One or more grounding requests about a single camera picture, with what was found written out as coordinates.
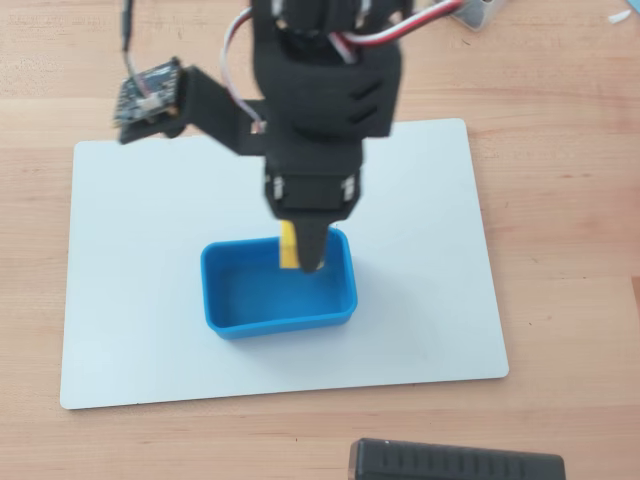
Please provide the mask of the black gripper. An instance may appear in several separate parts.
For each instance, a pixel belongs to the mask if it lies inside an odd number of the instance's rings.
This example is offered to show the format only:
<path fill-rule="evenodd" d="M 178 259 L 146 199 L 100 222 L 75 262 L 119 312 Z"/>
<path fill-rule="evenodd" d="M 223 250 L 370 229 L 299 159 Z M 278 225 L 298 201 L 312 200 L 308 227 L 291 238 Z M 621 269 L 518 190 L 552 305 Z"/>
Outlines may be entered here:
<path fill-rule="evenodd" d="M 266 197 L 279 219 L 346 219 L 361 194 L 363 142 L 390 134 L 402 54 L 397 43 L 358 50 L 345 64 L 332 47 L 254 46 L 254 74 L 264 96 L 266 172 L 278 186 Z M 324 261 L 329 224 L 293 222 L 305 273 Z"/>

